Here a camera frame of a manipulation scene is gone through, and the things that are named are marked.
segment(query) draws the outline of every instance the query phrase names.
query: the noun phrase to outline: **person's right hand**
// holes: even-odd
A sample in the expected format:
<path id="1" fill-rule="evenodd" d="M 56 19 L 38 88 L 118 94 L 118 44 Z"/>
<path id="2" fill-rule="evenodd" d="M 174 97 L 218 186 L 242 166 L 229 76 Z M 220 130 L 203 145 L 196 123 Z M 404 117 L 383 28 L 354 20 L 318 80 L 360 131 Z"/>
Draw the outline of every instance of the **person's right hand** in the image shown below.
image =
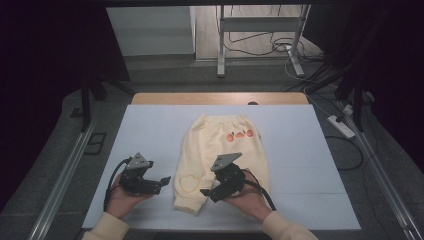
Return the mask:
<path id="1" fill-rule="evenodd" d="M 243 169 L 243 171 L 246 174 L 246 180 L 258 183 L 249 169 Z M 237 196 L 227 197 L 224 201 L 239 208 L 246 215 L 256 218 L 261 223 L 272 212 L 262 193 L 247 184 L 244 184 L 242 191 Z"/>

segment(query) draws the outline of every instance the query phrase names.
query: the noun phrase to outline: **person's arm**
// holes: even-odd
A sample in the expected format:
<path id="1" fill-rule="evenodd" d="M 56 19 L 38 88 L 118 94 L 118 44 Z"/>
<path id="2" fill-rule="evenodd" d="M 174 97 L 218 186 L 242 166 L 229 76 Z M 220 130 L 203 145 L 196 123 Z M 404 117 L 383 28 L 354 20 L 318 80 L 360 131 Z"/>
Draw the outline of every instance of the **person's arm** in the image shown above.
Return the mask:
<path id="1" fill-rule="evenodd" d="M 112 192 L 106 212 L 103 212 L 96 226 L 84 233 L 83 240 L 121 240 L 129 225 L 121 219 L 130 213 L 137 203 L 153 197 L 151 194 L 134 196 L 119 186 L 119 174 L 112 184 Z"/>
<path id="2" fill-rule="evenodd" d="M 246 179 L 256 182 L 255 177 L 247 169 Z M 224 199 L 239 208 L 246 215 L 256 218 L 262 223 L 262 230 L 274 240 L 316 240 L 318 239 L 309 230 L 289 222 L 276 211 L 272 211 L 265 202 L 262 193 L 256 188 L 245 184 L 237 196 Z"/>

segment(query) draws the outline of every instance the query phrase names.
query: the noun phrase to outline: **table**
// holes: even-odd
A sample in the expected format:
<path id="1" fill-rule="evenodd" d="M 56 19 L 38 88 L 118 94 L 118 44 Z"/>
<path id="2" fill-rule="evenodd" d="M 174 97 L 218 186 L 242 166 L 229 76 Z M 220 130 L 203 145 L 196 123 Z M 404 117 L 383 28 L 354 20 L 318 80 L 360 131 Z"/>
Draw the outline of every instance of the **table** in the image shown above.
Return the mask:
<path id="1" fill-rule="evenodd" d="M 249 102 L 259 106 L 247 106 Z M 96 224 L 104 189 L 118 162 L 140 151 L 155 162 L 145 178 L 171 176 L 171 183 L 125 217 L 132 227 L 151 231 L 259 232 L 257 221 L 241 216 L 223 202 L 208 200 L 198 216 L 173 208 L 172 177 L 182 139 L 200 113 L 245 113 L 255 123 L 270 165 L 271 198 L 288 219 L 312 230 L 360 229 L 313 107 L 302 93 L 136 94 L 127 107 L 83 228 Z M 303 151 L 304 146 L 313 147 Z"/>

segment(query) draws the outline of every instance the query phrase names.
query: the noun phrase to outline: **person's hand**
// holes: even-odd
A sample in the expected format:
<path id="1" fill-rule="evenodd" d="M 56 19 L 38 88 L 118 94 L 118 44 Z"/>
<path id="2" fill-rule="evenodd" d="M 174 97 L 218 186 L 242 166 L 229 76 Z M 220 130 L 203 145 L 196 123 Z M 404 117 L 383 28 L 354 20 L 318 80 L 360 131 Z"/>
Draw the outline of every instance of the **person's hand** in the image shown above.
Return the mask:
<path id="1" fill-rule="evenodd" d="M 121 179 L 121 174 L 116 176 L 115 181 L 112 184 L 112 191 L 110 193 L 110 200 L 107 205 L 106 212 L 110 215 L 121 219 L 128 213 L 132 211 L 134 206 L 146 199 L 153 197 L 153 194 L 142 194 L 142 195 L 132 195 L 121 186 L 119 186 L 119 179 Z"/>
<path id="2" fill-rule="evenodd" d="M 246 174 L 246 180 L 258 183 L 249 169 L 243 170 Z M 272 212 L 266 204 L 262 193 L 247 184 L 244 184 L 243 189 L 237 196 L 227 197 L 224 201 L 239 208 L 246 215 L 256 218 L 261 223 Z"/>

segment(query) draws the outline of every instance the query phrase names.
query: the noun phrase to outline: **power outlet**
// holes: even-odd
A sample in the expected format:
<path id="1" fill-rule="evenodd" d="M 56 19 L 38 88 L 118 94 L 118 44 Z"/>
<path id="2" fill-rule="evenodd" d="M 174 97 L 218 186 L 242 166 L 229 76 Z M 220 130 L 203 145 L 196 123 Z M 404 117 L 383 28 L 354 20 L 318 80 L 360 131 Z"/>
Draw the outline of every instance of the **power outlet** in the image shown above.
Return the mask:
<path id="1" fill-rule="evenodd" d="M 337 122 L 336 116 L 331 116 L 327 118 L 327 120 L 337 129 L 343 136 L 345 136 L 347 139 L 353 138 L 355 136 L 355 133 L 350 130 L 343 122 Z"/>

